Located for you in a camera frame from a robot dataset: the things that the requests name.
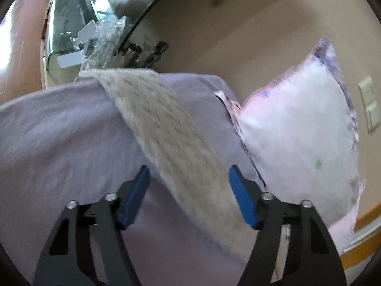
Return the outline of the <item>glass desk with clutter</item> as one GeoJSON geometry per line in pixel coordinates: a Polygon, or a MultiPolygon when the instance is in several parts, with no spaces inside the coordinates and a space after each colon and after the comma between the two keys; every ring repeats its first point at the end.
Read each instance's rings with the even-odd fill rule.
{"type": "Polygon", "coordinates": [[[50,0],[43,34],[42,85],[77,81],[85,68],[117,65],[128,38],[159,0],[50,0]]]}

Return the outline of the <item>lavender bed sheet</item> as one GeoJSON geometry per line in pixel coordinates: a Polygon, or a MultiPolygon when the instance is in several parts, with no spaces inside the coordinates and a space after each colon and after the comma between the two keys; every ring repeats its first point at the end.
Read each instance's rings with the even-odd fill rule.
{"type": "MultiPolygon", "coordinates": [[[[93,203],[149,161],[92,80],[1,107],[1,244],[26,280],[65,205],[93,203]]],[[[155,168],[135,223],[123,232],[143,285],[236,285],[247,257],[230,256],[195,227],[155,168]]]]}

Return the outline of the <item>white wall switch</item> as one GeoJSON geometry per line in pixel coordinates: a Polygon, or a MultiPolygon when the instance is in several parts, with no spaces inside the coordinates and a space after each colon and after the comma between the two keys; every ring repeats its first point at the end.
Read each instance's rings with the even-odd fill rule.
{"type": "Polygon", "coordinates": [[[380,112],[373,88],[373,80],[370,76],[365,77],[358,84],[362,103],[366,116],[367,131],[372,134],[380,126],[380,112]]]}

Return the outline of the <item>white floral left pillow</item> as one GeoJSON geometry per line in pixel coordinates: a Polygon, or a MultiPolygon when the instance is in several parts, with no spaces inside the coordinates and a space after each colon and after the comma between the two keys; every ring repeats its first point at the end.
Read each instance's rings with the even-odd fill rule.
{"type": "Polygon", "coordinates": [[[218,91],[266,190],[284,202],[313,202],[339,253],[354,234],[364,185],[358,120],[327,39],[301,64],[253,92],[243,105],[218,91]]]}

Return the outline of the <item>wooden headboard with glass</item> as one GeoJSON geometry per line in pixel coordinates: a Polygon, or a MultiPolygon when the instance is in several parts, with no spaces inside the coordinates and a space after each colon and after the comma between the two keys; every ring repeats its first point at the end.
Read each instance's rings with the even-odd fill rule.
{"type": "Polygon", "coordinates": [[[340,256],[348,270],[372,256],[380,245],[380,203],[357,218],[353,240],[340,256]]]}

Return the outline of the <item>beige cable-knit sweater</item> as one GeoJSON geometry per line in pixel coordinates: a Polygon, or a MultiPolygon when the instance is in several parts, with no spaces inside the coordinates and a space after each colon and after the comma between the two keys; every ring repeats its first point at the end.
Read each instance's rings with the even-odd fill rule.
{"type": "Polygon", "coordinates": [[[92,69],[144,155],[201,231],[246,261],[257,233],[244,222],[231,186],[237,165],[253,181],[259,175],[238,137],[222,98],[235,95],[219,76],[158,74],[150,69],[92,69]]]}

